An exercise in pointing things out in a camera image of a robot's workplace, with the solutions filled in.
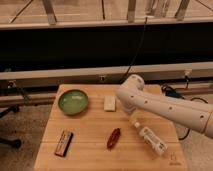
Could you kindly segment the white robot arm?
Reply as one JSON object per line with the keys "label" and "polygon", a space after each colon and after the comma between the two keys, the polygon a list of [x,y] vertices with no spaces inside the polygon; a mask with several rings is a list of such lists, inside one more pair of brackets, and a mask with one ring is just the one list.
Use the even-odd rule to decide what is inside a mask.
{"label": "white robot arm", "polygon": [[144,80],[129,76],[116,91],[116,96],[131,114],[136,108],[157,114],[213,139],[213,105],[157,95],[144,91]]}

